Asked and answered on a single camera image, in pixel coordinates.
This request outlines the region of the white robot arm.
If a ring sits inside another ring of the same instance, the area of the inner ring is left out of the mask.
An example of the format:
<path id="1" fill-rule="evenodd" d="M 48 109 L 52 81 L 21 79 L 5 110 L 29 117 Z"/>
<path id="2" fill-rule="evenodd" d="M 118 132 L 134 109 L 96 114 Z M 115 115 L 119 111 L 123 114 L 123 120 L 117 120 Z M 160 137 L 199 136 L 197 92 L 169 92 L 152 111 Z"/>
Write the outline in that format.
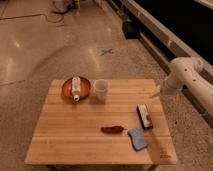
<path id="1" fill-rule="evenodd" d="M 200 75 L 203 66 L 203 61 L 197 57 L 177 57 L 171 60 L 169 75 L 156 86 L 151 97 L 160 93 L 176 94 L 186 85 L 207 112 L 213 115 L 213 85 Z"/>

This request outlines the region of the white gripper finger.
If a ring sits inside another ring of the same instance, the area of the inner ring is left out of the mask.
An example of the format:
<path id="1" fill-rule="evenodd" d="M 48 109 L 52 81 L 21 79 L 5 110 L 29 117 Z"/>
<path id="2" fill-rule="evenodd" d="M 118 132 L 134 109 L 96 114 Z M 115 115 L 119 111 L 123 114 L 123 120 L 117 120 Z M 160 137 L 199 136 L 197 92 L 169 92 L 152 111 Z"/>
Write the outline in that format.
<path id="1" fill-rule="evenodd" d="M 154 98 L 156 96 L 159 96 L 161 90 L 160 90 L 160 85 L 156 86 L 156 88 L 154 89 L 154 91 L 150 94 L 150 98 Z"/>

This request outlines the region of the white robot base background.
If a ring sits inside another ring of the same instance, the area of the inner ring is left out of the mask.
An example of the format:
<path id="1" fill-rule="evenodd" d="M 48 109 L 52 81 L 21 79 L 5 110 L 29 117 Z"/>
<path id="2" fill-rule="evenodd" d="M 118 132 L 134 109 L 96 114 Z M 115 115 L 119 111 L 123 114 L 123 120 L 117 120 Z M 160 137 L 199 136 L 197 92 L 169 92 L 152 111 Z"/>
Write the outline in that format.
<path id="1" fill-rule="evenodd" d="M 51 11 L 64 14 L 79 7 L 79 0 L 49 0 Z"/>

